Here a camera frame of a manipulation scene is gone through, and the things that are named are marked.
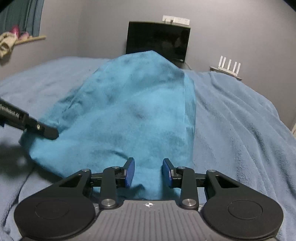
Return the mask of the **turquoise garment with black drawstring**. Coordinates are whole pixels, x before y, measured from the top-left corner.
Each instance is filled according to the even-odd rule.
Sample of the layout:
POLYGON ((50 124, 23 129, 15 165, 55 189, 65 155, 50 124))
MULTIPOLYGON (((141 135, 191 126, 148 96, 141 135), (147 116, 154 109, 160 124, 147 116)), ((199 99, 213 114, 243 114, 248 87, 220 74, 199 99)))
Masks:
POLYGON ((193 80, 156 52, 108 61, 55 103, 42 122, 57 128, 53 141, 32 133, 20 143, 44 169, 68 177, 121 166, 130 157, 135 173, 128 199, 176 199, 162 176, 163 159, 191 167, 196 119, 193 80))

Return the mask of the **light blue fleece blanket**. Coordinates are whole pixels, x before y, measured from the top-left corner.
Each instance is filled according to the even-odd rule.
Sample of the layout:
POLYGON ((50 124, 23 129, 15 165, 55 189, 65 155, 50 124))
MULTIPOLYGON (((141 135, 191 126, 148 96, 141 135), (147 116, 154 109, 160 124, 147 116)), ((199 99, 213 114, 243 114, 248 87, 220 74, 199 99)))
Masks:
MULTIPOLYGON (((39 117, 75 92, 104 59, 64 57, 12 75, 1 95, 39 117)), ((280 240, 295 240, 295 138, 274 105, 243 83, 218 73, 186 71, 197 100, 192 165, 214 168, 276 200, 284 212, 280 240)), ((20 133, 1 132, 1 240, 20 240, 13 211, 55 180, 25 157, 20 133)))

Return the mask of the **beige crumpled cloth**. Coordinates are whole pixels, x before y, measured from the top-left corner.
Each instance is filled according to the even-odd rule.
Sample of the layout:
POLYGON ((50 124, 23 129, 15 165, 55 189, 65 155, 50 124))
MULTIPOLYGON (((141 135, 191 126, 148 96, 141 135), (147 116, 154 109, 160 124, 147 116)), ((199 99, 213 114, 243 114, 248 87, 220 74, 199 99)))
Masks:
POLYGON ((11 53, 12 48, 17 40, 17 36, 11 32, 4 32, 0 36, 0 58, 11 53))

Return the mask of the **wooden window sill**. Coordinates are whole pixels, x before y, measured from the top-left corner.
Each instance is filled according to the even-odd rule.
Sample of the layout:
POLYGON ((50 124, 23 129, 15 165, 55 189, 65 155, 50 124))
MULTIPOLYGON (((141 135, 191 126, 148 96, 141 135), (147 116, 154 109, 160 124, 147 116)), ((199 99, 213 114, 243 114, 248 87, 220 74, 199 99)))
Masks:
POLYGON ((46 39, 45 35, 37 36, 37 37, 29 36, 27 39, 18 39, 18 40, 16 40, 15 46, 25 44, 25 43, 34 42, 34 41, 45 40, 45 39, 46 39))

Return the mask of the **pink items on sill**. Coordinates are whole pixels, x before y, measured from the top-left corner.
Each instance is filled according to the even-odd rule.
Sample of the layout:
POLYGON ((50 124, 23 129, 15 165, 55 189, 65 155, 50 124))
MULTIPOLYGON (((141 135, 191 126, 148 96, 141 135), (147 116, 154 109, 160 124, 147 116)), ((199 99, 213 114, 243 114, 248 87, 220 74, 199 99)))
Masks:
POLYGON ((10 32, 15 34, 18 40, 26 40, 29 37, 29 33, 21 31, 18 25, 12 26, 12 29, 10 30, 10 32))

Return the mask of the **teal window curtain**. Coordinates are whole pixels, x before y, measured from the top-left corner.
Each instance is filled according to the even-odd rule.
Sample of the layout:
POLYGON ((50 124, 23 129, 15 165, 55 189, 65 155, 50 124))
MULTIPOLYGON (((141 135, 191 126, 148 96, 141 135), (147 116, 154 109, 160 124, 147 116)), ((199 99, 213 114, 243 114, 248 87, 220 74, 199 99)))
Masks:
POLYGON ((21 33, 37 37, 40 33, 44 1, 12 1, 1 11, 1 34, 18 26, 21 33))

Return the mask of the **white wifi router with antennas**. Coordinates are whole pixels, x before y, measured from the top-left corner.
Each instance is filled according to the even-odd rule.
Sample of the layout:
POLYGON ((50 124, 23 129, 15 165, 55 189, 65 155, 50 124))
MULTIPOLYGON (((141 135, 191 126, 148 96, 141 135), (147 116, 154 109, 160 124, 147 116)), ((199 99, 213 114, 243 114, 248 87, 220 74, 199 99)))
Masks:
POLYGON ((238 81, 241 81, 242 78, 239 77, 240 68, 241 68, 240 62, 237 62, 237 61, 233 62, 231 59, 227 59, 225 56, 221 55, 218 62, 218 66, 217 67, 210 66, 210 71, 223 73, 236 78, 238 81))

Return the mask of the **black flat screen television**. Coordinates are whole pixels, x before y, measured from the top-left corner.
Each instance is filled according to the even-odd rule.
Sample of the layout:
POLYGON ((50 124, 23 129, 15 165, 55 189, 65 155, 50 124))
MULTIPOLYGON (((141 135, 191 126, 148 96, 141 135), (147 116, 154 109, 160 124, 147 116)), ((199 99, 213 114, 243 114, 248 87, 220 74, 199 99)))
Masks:
POLYGON ((170 61, 183 63, 191 28, 156 22, 128 23, 126 54, 155 51, 170 61))

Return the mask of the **white box above television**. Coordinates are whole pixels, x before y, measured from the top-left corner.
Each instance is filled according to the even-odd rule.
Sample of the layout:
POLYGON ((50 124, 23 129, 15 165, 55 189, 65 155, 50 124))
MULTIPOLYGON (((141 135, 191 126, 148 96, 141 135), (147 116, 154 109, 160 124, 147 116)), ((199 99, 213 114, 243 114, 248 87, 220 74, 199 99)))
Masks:
POLYGON ((185 26, 190 25, 189 19, 180 18, 180 17, 176 17, 176 16, 163 15, 162 21, 165 23, 170 23, 170 24, 179 24, 179 25, 185 25, 185 26))

